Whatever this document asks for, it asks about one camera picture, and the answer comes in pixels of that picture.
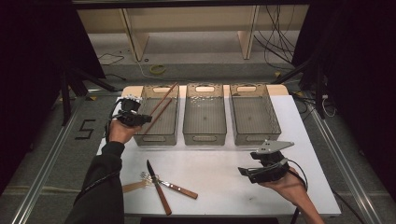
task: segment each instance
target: white table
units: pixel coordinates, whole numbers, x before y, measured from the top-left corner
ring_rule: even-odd
[[[171,189],[163,188],[172,209],[172,216],[211,217],[279,217],[291,216],[295,207],[271,189],[251,184],[240,175],[237,167],[261,167],[251,159],[254,147],[237,147],[233,143],[229,98],[226,94],[226,143],[222,147],[186,146],[182,133],[185,93],[180,92],[177,144],[174,147],[139,147],[134,140],[126,144],[122,154],[120,173],[122,185],[140,180],[141,172],[148,172],[150,161],[156,175],[164,181],[199,194],[194,200]],[[285,157],[296,161],[304,169],[309,183],[308,194],[324,216],[338,216],[341,211],[320,167],[300,115],[291,96],[271,96],[282,130],[278,141],[294,142],[282,149]],[[135,216],[164,216],[160,197],[154,186],[147,186],[124,194],[124,211]]]

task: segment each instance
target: human arm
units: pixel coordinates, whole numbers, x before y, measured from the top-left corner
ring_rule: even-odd
[[[297,174],[294,168],[290,167],[290,171]],[[290,201],[303,214],[304,220],[308,224],[324,223],[320,217],[317,208],[309,198],[303,183],[294,175],[287,172],[285,176],[277,181],[263,182],[261,186],[273,189],[279,193],[283,198]]]
[[[82,185],[82,193],[76,198],[65,223],[123,223],[120,156],[124,144],[140,129],[141,127],[126,127],[118,120],[112,120],[109,142],[102,147],[102,155],[92,159]]]

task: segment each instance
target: translucent gray bin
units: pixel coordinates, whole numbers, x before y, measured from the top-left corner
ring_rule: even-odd
[[[138,113],[149,115],[171,87],[172,85],[144,86],[142,105]],[[178,105],[178,85],[176,85],[152,114],[151,123],[144,124],[142,130],[134,135],[137,145],[174,146],[177,143]]]
[[[261,145],[281,134],[267,86],[230,85],[233,137],[237,146]]]
[[[183,135],[187,146],[223,146],[227,133],[221,84],[187,85]]]

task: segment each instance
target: human hand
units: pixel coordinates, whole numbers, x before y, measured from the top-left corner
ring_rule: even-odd
[[[290,167],[290,170],[298,174],[296,170]],[[287,172],[284,177],[277,181],[262,182],[259,185],[273,189],[279,193],[283,198],[290,201],[297,206],[301,200],[306,200],[308,197],[303,183],[296,176]]]
[[[127,143],[135,133],[142,129],[141,126],[129,127],[122,124],[119,120],[113,119],[110,123],[109,142]]]

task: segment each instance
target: black sleeve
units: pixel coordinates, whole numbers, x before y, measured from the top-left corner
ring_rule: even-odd
[[[123,150],[124,144],[109,142],[102,148],[102,155],[93,158],[84,179],[82,193],[78,195],[65,223],[124,222],[120,182],[120,155]]]

